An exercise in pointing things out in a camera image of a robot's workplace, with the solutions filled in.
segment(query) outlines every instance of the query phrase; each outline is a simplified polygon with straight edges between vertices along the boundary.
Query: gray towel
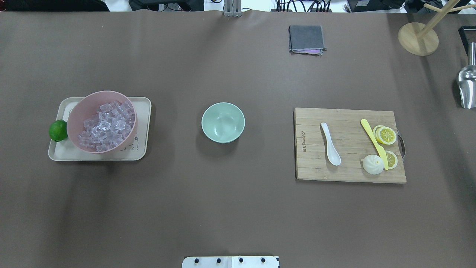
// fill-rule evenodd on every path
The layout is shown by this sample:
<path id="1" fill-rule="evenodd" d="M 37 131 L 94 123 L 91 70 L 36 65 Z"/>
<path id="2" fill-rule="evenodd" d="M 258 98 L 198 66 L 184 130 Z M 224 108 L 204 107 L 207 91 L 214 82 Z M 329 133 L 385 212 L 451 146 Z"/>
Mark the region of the gray towel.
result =
<path id="1" fill-rule="evenodd" d="M 289 52 L 321 55 L 327 50 L 320 25 L 291 25 L 289 27 Z"/>

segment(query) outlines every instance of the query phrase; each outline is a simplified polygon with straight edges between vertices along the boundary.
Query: round wooden base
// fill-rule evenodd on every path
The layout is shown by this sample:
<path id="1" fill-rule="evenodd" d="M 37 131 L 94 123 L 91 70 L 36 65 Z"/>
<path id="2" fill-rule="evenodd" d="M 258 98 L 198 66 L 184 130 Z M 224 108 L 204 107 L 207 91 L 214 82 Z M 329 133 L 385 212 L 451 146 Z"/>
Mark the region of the round wooden base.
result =
<path id="1" fill-rule="evenodd" d="M 417 38 L 423 27 L 425 27 L 423 23 L 411 22 L 403 25 L 398 31 L 398 41 L 402 47 L 418 56 L 428 56 L 438 48 L 438 35 L 433 29 L 422 38 Z"/>

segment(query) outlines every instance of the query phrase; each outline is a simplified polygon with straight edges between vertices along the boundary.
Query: green lime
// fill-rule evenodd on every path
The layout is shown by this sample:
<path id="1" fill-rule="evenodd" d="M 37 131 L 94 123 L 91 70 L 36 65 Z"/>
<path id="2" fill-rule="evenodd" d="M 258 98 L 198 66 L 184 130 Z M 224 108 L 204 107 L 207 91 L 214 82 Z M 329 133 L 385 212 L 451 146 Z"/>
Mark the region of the green lime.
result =
<path id="1" fill-rule="evenodd" d="M 62 141 L 68 137 L 68 133 L 66 132 L 66 122 L 64 120 L 56 120 L 51 124 L 50 137 L 55 142 Z"/>

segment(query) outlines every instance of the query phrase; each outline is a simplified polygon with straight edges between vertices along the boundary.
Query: mint green bowl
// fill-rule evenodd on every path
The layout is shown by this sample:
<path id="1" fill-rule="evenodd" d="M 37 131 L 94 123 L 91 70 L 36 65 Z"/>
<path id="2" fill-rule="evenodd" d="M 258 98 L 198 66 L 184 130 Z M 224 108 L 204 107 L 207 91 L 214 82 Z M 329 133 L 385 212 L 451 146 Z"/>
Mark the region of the mint green bowl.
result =
<path id="1" fill-rule="evenodd" d="M 203 113 L 202 129 L 214 142 L 231 143 L 245 129 L 245 116 L 234 104 L 216 103 Z"/>

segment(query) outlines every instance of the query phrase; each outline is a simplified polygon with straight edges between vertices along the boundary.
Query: white floor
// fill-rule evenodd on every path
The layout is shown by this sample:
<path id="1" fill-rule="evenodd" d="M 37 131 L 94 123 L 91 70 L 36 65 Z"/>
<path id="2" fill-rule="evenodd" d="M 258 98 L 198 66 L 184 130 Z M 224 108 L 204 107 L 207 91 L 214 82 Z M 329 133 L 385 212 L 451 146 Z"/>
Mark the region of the white floor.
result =
<path id="1" fill-rule="evenodd" d="M 132 11 L 129 5 L 128 0 L 103 0 L 110 11 Z M 303 1 L 306 9 L 309 8 L 312 1 Z M 331 0 L 330 8 L 332 12 L 346 12 L 344 9 L 344 4 L 347 4 L 347 0 Z M 249 8 L 252 10 L 261 10 L 261 11 L 271 11 L 271 9 L 276 8 L 275 0 L 242 0 L 242 8 Z M 302 5 L 299 2 L 296 2 L 296 7 L 298 12 L 303 12 Z M 223 10 L 223 0 L 221 3 L 213 3 L 211 0 L 204 0 L 204 9 L 205 10 Z M 396 10 L 380 10 L 380 11 L 370 11 L 373 13 L 406 13 L 405 9 L 402 7 Z M 460 11 L 460 14 L 476 14 L 476 9 L 469 8 Z"/>

